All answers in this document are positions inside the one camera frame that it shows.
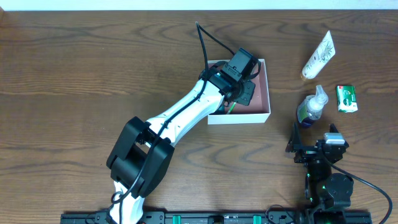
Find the green white toothbrush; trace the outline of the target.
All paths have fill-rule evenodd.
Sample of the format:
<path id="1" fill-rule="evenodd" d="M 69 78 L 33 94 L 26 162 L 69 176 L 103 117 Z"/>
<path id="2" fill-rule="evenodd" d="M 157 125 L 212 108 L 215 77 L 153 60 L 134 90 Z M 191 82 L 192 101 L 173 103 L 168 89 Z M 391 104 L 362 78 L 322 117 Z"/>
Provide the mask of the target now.
<path id="1" fill-rule="evenodd" d="M 229 110 L 226 112 L 226 114 L 231 114 L 231 112 L 233 111 L 234 107 L 236 106 L 236 102 L 234 102 L 230 107 Z"/>

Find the clear pump soap bottle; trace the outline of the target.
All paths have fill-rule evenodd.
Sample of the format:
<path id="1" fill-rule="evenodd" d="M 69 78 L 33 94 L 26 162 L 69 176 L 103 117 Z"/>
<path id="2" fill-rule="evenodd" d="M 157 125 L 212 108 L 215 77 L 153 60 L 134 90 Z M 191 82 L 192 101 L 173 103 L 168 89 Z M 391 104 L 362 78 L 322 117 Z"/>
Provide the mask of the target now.
<path id="1" fill-rule="evenodd" d="M 328 103 L 328 95 L 321 85 L 316 86 L 316 93 L 308 95 L 297 107 L 298 123 L 309 128 L 322 116 L 324 106 Z"/>

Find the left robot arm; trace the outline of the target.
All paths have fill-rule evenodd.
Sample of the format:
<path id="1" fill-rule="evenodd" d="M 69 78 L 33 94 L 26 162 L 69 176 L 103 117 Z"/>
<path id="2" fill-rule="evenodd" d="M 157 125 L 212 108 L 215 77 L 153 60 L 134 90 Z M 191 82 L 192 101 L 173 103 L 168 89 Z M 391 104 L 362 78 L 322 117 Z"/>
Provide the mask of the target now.
<path id="1" fill-rule="evenodd" d="M 205 65 L 193 89 L 168 110 L 147 121 L 130 119 L 106 161 L 115 186 L 108 221 L 137 223 L 144 199 L 164 178 L 179 140 L 223 103 L 249 105 L 253 80 L 264 67 L 262 59 L 239 49 L 231 60 Z"/>

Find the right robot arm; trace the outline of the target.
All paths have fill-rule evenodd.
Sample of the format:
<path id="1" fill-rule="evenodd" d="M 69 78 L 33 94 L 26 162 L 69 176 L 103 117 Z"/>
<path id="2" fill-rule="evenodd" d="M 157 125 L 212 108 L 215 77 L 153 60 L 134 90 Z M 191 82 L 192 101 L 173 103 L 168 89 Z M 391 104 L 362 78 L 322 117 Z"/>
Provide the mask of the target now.
<path id="1" fill-rule="evenodd" d="M 334 124 L 314 146 L 303 144 L 296 123 L 286 152 L 295 154 L 294 162 L 307 169 L 305 198 L 311 204 L 294 216 L 295 223 L 346 223 L 344 208 L 351 205 L 354 181 L 331 166 L 343 158 L 349 144 Z"/>

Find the green soap bar package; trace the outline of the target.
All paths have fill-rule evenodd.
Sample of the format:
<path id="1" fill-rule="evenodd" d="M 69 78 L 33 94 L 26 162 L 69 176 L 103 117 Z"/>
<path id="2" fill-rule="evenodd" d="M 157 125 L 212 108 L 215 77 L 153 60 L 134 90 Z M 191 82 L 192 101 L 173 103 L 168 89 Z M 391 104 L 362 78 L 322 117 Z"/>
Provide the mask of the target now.
<path id="1" fill-rule="evenodd" d="M 339 112 L 354 113 L 358 110 L 356 90 L 353 85 L 338 85 L 336 87 L 336 96 Z"/>

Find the white cardboard box pink interior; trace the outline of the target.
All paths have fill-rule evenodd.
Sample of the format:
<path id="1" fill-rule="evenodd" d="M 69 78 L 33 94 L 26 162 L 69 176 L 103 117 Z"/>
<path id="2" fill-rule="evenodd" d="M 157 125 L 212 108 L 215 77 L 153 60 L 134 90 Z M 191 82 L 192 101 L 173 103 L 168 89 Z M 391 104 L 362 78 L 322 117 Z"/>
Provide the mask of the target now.
<path id="1" fill-rule="evenodd" d="M 207 116 L 208 124 L 252 124 L 265 123 L 271 115 L 271 104 L 269 98 L 269 85 L 266 72 L 266 62 L 262 58 L 261 71 L 252 80 L 256 85 L 251 102 L 248 106 L 236 104 L 230 114 L 229 107 L 221 114 L 210 114 Z"/>

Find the white botanical lotion tube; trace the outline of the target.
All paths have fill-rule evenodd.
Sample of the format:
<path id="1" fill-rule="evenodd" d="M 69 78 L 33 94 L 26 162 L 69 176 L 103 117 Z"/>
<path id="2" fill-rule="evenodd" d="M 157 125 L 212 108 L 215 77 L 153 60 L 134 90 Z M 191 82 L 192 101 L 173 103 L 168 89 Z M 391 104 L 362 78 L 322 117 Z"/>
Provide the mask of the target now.
<path id="1" fill-rule="evenodd" d="M 314 79 L 324 68 L 324 66 L 331 60 L 336 54 L 335 46 L 331 36 L 331 32 L 328 31 L 318 47 L 315 49 L 312 56 L 309 58 L 307 63 L 304 65 L 301 77 L 303 80 Z"/>

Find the black mounting rail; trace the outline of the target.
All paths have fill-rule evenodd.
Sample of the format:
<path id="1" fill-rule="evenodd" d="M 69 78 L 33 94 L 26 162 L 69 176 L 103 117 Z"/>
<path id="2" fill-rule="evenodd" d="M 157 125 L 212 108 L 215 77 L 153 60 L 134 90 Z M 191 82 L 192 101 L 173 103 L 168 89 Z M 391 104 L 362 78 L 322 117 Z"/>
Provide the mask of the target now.
<path id="1" fill-rule="evenodd" d="M 371 224 L 369 212 L 321 212 L 306 217 L 295 211 L 270 210 L 266 213 L 171 213 L 145 212 L 138 224 L 288 224 L 288 223 L 348 223 Z"/>

